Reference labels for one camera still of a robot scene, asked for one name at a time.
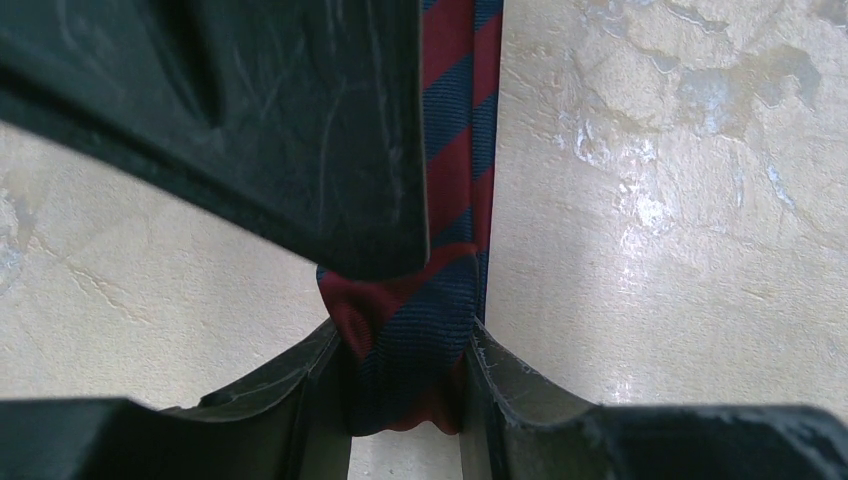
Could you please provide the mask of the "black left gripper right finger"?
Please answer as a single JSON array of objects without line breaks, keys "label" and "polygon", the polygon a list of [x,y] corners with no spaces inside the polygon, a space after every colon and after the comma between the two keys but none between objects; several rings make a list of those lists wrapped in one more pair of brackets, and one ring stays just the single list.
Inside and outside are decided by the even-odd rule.
[{"label": "black left gripper right finger", "polygon": [[843,479],[847,429],[802,405],[600,405],[481,324],[466,351],[467,479]]}]

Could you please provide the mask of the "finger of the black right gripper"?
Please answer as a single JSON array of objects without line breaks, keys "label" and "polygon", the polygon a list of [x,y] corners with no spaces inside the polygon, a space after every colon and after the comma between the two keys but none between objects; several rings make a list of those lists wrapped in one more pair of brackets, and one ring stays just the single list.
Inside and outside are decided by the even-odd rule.
[{"label": "finger of the black right gripper", "polygon": [[1,117],[354,280],[429,257],[417,1],[5,1]]}]

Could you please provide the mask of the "red navy striped tie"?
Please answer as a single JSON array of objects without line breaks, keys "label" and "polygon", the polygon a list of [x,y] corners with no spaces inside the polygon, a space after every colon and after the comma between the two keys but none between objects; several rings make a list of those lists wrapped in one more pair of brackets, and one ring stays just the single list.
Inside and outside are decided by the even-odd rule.
[{"label": "red navy striped tie", "polygon": [[351,365],[350,433],[462,426],[464,351],[485,317],[501,63],[500,1],[423,5],[423,120],[430,258],[377,283],[321,268],[317,285]]}]

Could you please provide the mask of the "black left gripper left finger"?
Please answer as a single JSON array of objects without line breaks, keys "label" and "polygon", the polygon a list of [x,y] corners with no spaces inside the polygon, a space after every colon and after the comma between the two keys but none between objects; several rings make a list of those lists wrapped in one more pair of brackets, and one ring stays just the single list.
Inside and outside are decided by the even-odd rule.
[{"label": "black left gripper left finger", "polygon": [[5,400],[5,479],[344,479],[351,437],[331,322],[192,408]]}]

